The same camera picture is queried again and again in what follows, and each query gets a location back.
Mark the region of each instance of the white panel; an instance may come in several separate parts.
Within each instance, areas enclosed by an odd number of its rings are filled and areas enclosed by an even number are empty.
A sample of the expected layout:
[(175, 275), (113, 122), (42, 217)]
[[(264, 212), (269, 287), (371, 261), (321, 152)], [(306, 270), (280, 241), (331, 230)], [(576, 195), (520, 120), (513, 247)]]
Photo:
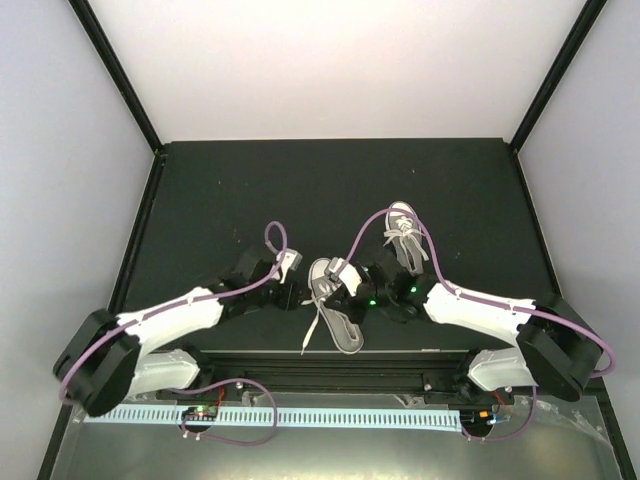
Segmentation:
[(640, 469), (640, 2), (609, 2), (522, 162), (564, 294), (618, 354), (606, 377)]
[(67, 2), (0, 3), (0, 476), (32, 479), (51, 368), (109, 300), (152, 156)]
[(584, 0), (93, 0), (161, 139), (504, 137)]

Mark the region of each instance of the gray floor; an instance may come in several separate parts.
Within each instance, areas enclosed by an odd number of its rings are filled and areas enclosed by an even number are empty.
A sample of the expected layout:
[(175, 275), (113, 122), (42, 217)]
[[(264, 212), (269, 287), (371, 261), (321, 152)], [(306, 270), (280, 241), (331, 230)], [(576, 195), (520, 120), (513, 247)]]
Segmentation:
[[(264, 446), (241, 448), (185, 440), (172, 426), (72, 423), (52, 478), (620, 478), (593, 398), (559, 407), (543, 402), (539, 408), (540, 415), (525, 435), (492, 444), (431, 431), (282, 429)], [(516, 412), (517, 420), (500, 425), (496, 434), (522, 421), (526, 412)], [(238, 439), (262, 434), (251, 428), (218, 431)]]

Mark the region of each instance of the shoe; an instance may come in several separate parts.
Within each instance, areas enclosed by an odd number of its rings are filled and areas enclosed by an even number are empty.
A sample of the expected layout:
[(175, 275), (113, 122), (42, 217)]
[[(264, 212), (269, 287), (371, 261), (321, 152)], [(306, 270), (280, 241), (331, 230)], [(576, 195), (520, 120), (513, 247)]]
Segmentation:
[[(416, 216), (408, 204), (395, 202), (389, 208), (397, 208)], [(391, 243), (396, 250), (396, 257), (400, 265), (406, 268), (411, 275), (420, 275), (424, 272), (423, 260), (429, 260), (427, 252), (422, 248), (422, 232), (418, 222), (414, 218), (407, 217), (400, 212), (388, 212), (385, 217), (387, 238), (385, 245)]]
[(329, 332), (331, 332), (333, 343), (335, 343), (338, 350), (342, 353), (353, 355), (354, 353), (358, 353), (364, 345), (360, 327), (351, 323), (349, 317), (344, 313), (327, 308), (324, 305), (325, 300), (341, 285), (340, 281), (334, 282), (327, 276), (326, 271), (330, 263), (331, 260), (328, 258), (319, 258), (313, 262), (313, 265), (311, 265), (309, 269), (311, 298), (318, 309), (318, 313), (313, 319), (313, 323), (304, 338), (301, 355), (309, 344), (309, 340), (311, 340), (311, 336), (318, 324), (319, 316), (324, 318), (327, 327), (329, 327)]

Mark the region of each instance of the purple cable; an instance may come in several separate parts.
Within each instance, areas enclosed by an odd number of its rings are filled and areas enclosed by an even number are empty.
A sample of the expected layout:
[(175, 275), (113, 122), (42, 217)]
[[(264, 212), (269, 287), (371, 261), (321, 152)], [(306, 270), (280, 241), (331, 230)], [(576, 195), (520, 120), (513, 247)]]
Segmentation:
[[(287, 250), (287, 241), (288, 241), (288, 239), (287, 239), (287, 231), (284, 229), (284, 226), (280, 222), (273, 221), (273, 222), (270, 222), (266, 226), (265, 233), (264, 233), (265, 234), (265, 238), (267, 239), (267, 241), (269, 241), (268, 240), (269, 239), (269, 233), (271, 232), (271, 229), (273, 227), (276, 227), (276, 228), (278, 228), (278, 230), (280, 230), (280, 234), (282, 235), (282, 252), (286, 252), (286, 250)], [(278, 270), (280, 270), (280, 267), (282, 266), (282, 262), (284, 262), (284, 255), (281, 255), (280, 259), (276, 262), (276, 264), (273, 266), (271, 271), (264, 278), (261, 278), (257, 282), (252, 283), (251, 285), (247, 285), (246, 287), (242, 287), (242, 288), (239, 288), (237, 290), (231, 290), (229, 292), (212, 293), (210, 295), (203, 295), (201, 297), (196, 297), (196, 298), (193, 299), (193, 303), (203, 302), (205, 300), (213, 300), (213, 299), (217, 299), (217, 298), (233, 297), (235, 295), (242, 295), (243, 293), (247, 293), (248, 291), (253, 290), (254, 288), (258, 288), (258, 287), (264, 285), (265, 283), (267, 283), (271, 279), (271, 277)], [(141, 321), (144, 322), (145, 320), (149, 320), (150, 318), (153, 318), (156, 315), (159, 315), (159, 314), (161, 314), (163, 312), (166, 312), (168, 310), (171, 310), (173, 308), (181, 307), (183, 305), (186, 305), (187, 303), (189, 303), (189, 302), (185, 299), (185, 300), (176, 300), (175, 302), (169, 303), (167, 305), (163, 305), (162, 307), (158, 307), (155, 310), (151, 310), (150, 312), (145, 313), (142, 316), (142, 320)], [(127, 322), (127, 323), (125, 323), (123, 325), (119, 325), (118, 327), (114, 328), (113, 330), (110, 330), (103, 337), (100, 337), (89, 348), (87, 348), (87, 350), (82, 355), (80, 355), (80, 358), (78, 358), (78, 360), (76, 360), (76, 362), (71, 366), (71, 368), (69, 369), (67, 374), (62, 379), (62, 382), (60, 383), (60, 389), (58, 390), (58, 398), (65, 405), (73, 404), (73, 402), (70, 402), (70, 400), (67, 398), (67, 387), (69, 386), (69, 382), (71, 381), (73, 376), (78, 372), (78, 370), (80, 370), (80, 367), (82, 367), (82, 365), (87, 361), (87, 359), (91, 355), (93, 355), (93, 353), (96, 350), (98, 350), (100, 347), (102, 347), (105, 343), (107, 343), (113, 337), (115, 337), (116, 335), (119, 335), (120, 333), (124, 332), (127, 328), (135, 325), (136, 323), (138, 323), (137, 320), (132, 320), (132, 321)]]
[(494, 437), (494, 438), (475, 437), (471, 435), (469, 432), (467, 432), (464, 426), (462, 427), (462, 434), (465, 437), (467, 437), (469, 440), (478, 440), (481, 442), (502, 442), (504, 440), (513, 440), (514, 438), (518, 438), (520, 435), (526, 432), (527, 429), (533, 423), (533, 419), (536, 416), (537, 401), (538, 401), (538, 389), (534, 386), (532, 387), (532, 391), (531, 391), (531, 410), (529, 410), (529, 416), (527, 417), (527, 421), (524, 422), (524, 425), (522, 425), (518, 430), (516, 430), (513, 433), (510, 433), (509, 435), (505, 435), (504, 437)]
[[(431, 261), (433, 262), (433, 269), (436, 272), (436, 276), (438, 277), (438, 280), (440, 281), (442, 286), (445, 288), (445, 290), (447, 290), (452, 295), (458, 296), (456, 289), (454, 289), (451, 285), (449, 285), (449, 282), (447, 282), (444, 276), (442, 275), (442, 271), (440, 270), (440, 263), (438, 262), (438, 256), (436, 255), (436, 247), (433, 244), (433, 239), (431, 238), (431, 235), (429, 234), (427, 227), (424, 226), (424, 224), (420, 221), (420, 219), (416, 215), (413, 215), (411, 212), (407, 212), (406, 210), (402, 210), (400, 208), (385, 208), (384, 210), (380, 210), (379, 212), (374, 213), (373, 215), (371, 215), (371, 217), (369, 217), (369, 219), (366, 222), (364, 222), (364, 225), (362, 225), (362, 228), (360, 228), (360, 231), (358, 232), (358, 235), (356, 236), (356, 239), (354, 240), (353, 245), (351, 246), (351, 250), (349, 251), (349, 254), (345, 258), (345, 262), (343, 262), (340, 268), (336, 271), (336, 275), (339, 274), (347, 266), (349, 262), (351, 262), (351, 259), (355, 254), (356, 248), (358, 247), (358, 244), (362, 239), (362, 235), (364, 235), (364, 232), (367, 230), (367, 228), (369, 228), (369, 225), (371, 225), (371, 223), (376, 218), (390, 212), (402, 213), (405, 216), (414, 219), (418, 223), (418, 225), (420, 225), (420, 228), (422, 229), (422, 233), (424, 234), (425, 238), (427, 239), (427, 243), (429, 244), (429, 251), (431, 252)], [(511, 310), (512, 308), (511, 305), (509, 305), (508, 303), (497, 302), (495, 300), (488, 300), (485, 298), (476, 297), (475, 295), (469, 295), (468, 293), (464, 293), (464, 292), (461, 292), (459, 294), (459, 297), (465, 300), (471, 300), (472, 302), (480, 303), (482, 305), (489, 305), (491, 307), (501, 308), (503, 310)], [(536, 317), (544, 318), (545, 320), (558, 323), (567, 328), (570, 328), (571, 330), (574, 330), (575, 332), (578, 332), (584, 335), (589, 340), (591, 340), (596, 345), (598, 345), (609, 356), (609, 365), (602, 370), (593, 372), (593, 374), (591, 375), (592, 378), (597, 378), (597, 377), (602, 377), (604, 375), (607, 375), (608, 373), (611, 373), (616, 368), (618, 361), (615, 353), (613, 352), (613, 349), (604, 340), (602, 340), (600, 337), (598, 337), (595, 333), (591, 332), (590, 330), (587, 330), (586, 328), (580, 325), (576, 325), (575, 323), (570, 322), (569, 320), (559, 317), (557, 315), (541, 312), (539, 310), (535, 310), (532, 308), (513, 307), (513, 311), (518, 313), (526, 313), (527, 315), (535, 315)]]
[[(249, 380), (248, 378), (230, 378), (228, 380), (223, 380), (221, 382), (216, 382), (213, 383), (209, 386), (206, 387), (202, 387), (202, 388), (195, 388), (193, 390), (179, 390), (179, 389), (175, 389), (175, 388), (171, 388), (170, 391), (172, 392), (176, 392), (176, 393), (180, 393), (182, 395), (198, 395), (200, 393), (204, 393), (204, 392), (208, 392), (209, 390), (214, 390), (216, 388), (220, 388), (223, 387), (225, 385), (229, 385), (229, 384), (235, 384), (237, 382), (242, 382), (242, 383), (246, 383), (249, 385), (253, 385), (254, 387), (256, 387), (258, 390), (260, 390), (262, 393), (264, 393), (267, 398), (269, 399), (269, 402), (271, 403), (271, 406), (273, 407), (273, 424), (271, 424), (271, 427), (269, 427), (269, 431), (267, 432), (267, 434), (262, 437), (259, 440), (253, 440), (251, 442), (245, 442), (242, 440), (232, 440), (230, 438), (225, 438), (225, 437), (220, 437), (218, 435), (210, 435), (210, 434), (204, 434), (201, 433), (200, 437), (202, 438), (208, 438), (210, 440), (217, 440), (219, 442), (223, 442), (223, 443), (229, 443), (231, 445), (237, 445), (239, 447), (257, 447), (258, 445), (263, 445), (265, 443), (267, 443), (269, 440), (271, 440), (273, 438), (273, 436), (276, 434), (276, 427), (278, 426), (278, 406), (276, 405), (276, 401), (273, 398), (273, 395), (271, 395), (271, 392), (269, 392), (269, 390), (266, 389), (266, 387), (258, 382), (255, 382), (253, 380)], [(190, 420), (191, 417), (185, 417), (182, 420), (182, 424), (180, 425), (180, 428), (182, 429), (182, 432), (186, 435), (189, 434), (193, 434), (194, 436), (196, 436), (195, 433), (193, 432), (189, 432), (187, 430), (187, 421)]]

